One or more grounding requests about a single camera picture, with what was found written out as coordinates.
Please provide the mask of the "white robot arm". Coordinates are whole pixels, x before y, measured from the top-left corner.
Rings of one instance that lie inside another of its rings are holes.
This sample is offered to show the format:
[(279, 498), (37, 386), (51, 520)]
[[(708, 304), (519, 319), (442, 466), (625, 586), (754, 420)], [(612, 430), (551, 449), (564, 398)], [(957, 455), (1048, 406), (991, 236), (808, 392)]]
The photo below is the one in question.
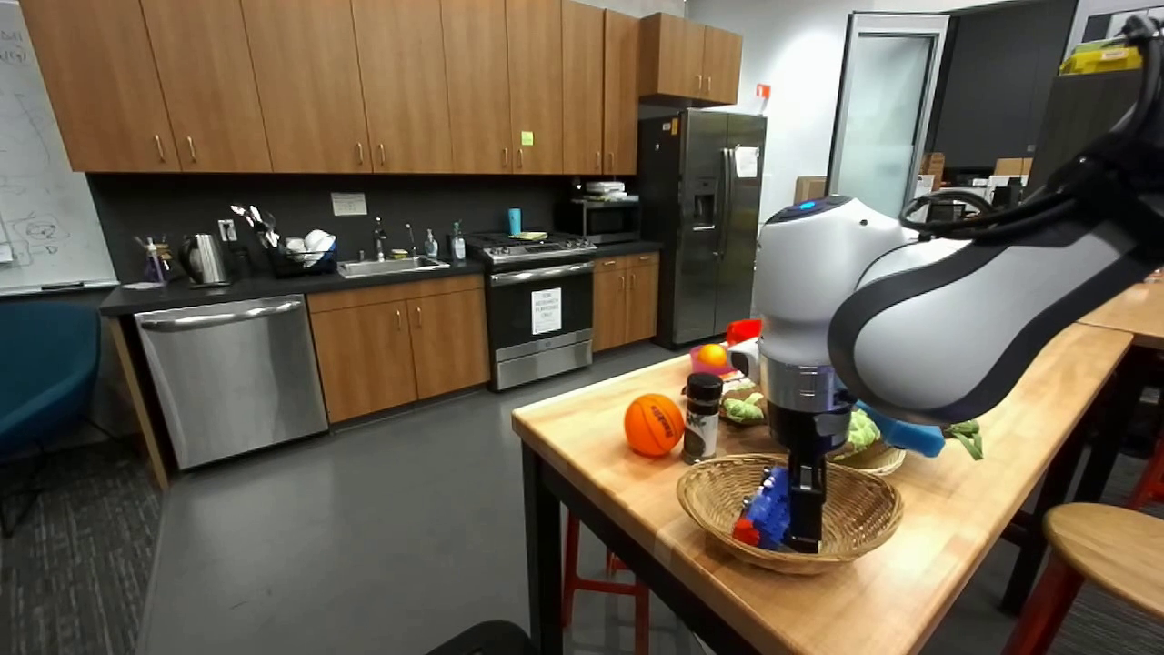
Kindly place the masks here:
[(890, 219), (855, 196), (756, 231), (759, 368), (791, 449), (791, 529), (822, 547), (825, 452), (848, 415), (951, 425), (998, 408), (1073, 319), (1164, 261), (1162, 23), (1135, 15), (1135, 103), (1011, 209)]

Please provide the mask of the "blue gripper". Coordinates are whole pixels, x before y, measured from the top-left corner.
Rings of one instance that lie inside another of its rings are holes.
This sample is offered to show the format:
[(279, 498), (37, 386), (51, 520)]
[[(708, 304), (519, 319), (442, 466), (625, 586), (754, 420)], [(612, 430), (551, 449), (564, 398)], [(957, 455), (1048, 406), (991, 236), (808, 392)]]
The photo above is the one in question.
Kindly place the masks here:
[[(844, 413), (775, 413), (775, 442), (791, 452), (840, 452), (848, 442)], [(791, 529), (787, 547), (819, 555), (822, 547), (822, 505), (825, 505), (825, 461), (808, 461), (808, 496), (802, 492), (802, 455), (791, 455)]]

